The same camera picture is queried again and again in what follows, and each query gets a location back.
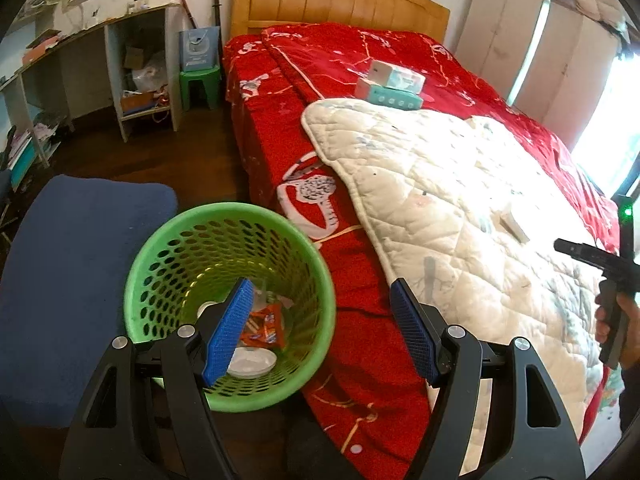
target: black handle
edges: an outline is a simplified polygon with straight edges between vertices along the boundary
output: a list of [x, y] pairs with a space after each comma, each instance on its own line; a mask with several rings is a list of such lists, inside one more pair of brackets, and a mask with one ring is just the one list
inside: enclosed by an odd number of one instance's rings
[[600, 346], [600, 360], [612, 370], [615, 370], [620, 362], [629, 326], [629, 317], [616, 301], [617, 293], [618, 284], [613, 280], [600, 282], [600, 304], [607, 313], [604, 321], [610, 327], [607, 340]]

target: desk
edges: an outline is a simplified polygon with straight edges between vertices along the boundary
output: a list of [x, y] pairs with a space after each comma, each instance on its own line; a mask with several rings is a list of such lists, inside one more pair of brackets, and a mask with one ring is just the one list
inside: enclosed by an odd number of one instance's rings
[[[124, 44], [127, 39], [127, 32], [135, 30], [140, 23], [153, 22], [163, 28], [164, 48], [166, 60], [166, 73], [168, 79], [168, 91], [170, 104], [168, 107], [145, 110], [131, 116], [124, 116], [120, 106], [120, 98], [124, 89], [124, 70], [122, 62], [124, 58]], [[43, 56], [19, 68], [14, 75], [2, 86], [0, 92], [4, 95], [4, 100], [12, 125], [15, 125], [19, 132], [28, 130], [31, 135], [33, 147], [25, 150], [25, 156], [31, 153], [31, 162], [34, 155], [37, 156], [45, 167], [49, 166], [49, 159], [52, 150], [48, 150], [33, 133], [33, 120], [39, 110], [54, 112], [65, 117], [68, 126], [73, 130], [72, 117], [69, 111], [68, 92], [87, 92], [90, 94], [96, 90], [96, 85], [101, 81], [107, 81], [110, 86], [113, 107], [118, 117], [118, 125], [122, 139], [127, 142], [131, 133], [131, 121], [135, 118], [150, 115], [158, 112], [169, 111], [172, 117], [174, 131], [177, 131], [182, 118], [182, 100], [180, 98], [180, 51], [179, 33], [188, 28], [185, 13], [179, 4], [167, 4], [165, 6], [154, 7], [141, 10], [133, 14], [128, 14], [120, 18], [113, 18], [101, 22], [91, 28], [82, 30], [68, 38], [60, 41], [50, 48]], [[100, 48], [104, 49], [104, 66], [82, 66], [82, 59], [73, 63], [62, 63], [61, 57], [65, 48], [73, 45], [75, 48]], [[75, 70], [73, 79], [76, 81], [76, 88], [69, 88], [65, 84], [65, 79], [70, 79], [69, 70]], [[17, 175], [13, 180], [14, 187], [17, 187], [19, 180], [30, 166], [26, 163], [22, 175]]]

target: red bedspread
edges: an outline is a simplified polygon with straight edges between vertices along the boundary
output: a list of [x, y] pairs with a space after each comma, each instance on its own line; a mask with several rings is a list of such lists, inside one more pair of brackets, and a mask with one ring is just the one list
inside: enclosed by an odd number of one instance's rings
[[404, 476], [428, 422], [425, 384], [392, 319], [373, 247], [362, 230], [350, 231], [358, 219], [347, 190], [318, 164], [300, 126], [309, 102], [352, 96], [371, 59], [424, 73], [424, 108], [505, 124], [608, 250], [617, 248], [618, 226], [614, 204], [597, 195], [554, 134], [510, 110], [485, 81], [424, 35], [289, 25], [234, 38], [225, 47], [227, 97], [252, 200], [285, 212], [322, 240], [334, 279], [334, 339], [303, 392], [327, 435], [366, 478], [394, 479]]

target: white wardrobe door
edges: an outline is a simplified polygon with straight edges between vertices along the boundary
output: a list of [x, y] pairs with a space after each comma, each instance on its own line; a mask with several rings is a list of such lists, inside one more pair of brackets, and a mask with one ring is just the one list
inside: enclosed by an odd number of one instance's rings
[[543, 0], [473, 0], [456, 58], [506, 98], [531, 44]]
[[556, 97], [542, 120], [572, 150], [598, 105], [607, 83], [618, 38], [586, 16], [581, 17], [575, 49]]
[[551, 3], [540, 44], [514, 106], [544, 121], [558, 94], [582, 28], [582, 15]]

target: laundry basket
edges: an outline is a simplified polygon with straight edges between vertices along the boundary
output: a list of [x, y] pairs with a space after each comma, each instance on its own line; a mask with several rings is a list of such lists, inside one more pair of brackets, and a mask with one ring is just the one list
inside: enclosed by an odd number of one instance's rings
[[195, 323], [198, 307], [223, 301], [239, 277], [290, 298], [293, 306], [283, 308], [287, 341], [276, 350], [273, 370], [255, 379], [226, 375], [206, 390], [209, 407], [218, 412], [271, 406], [300, 389], [324, 359], [334, 333], [335, 297], [316, 248], [267, 209], [204, 205], [169, 220], [149, 238], [125, 291], [127, 332], [141, 342]]

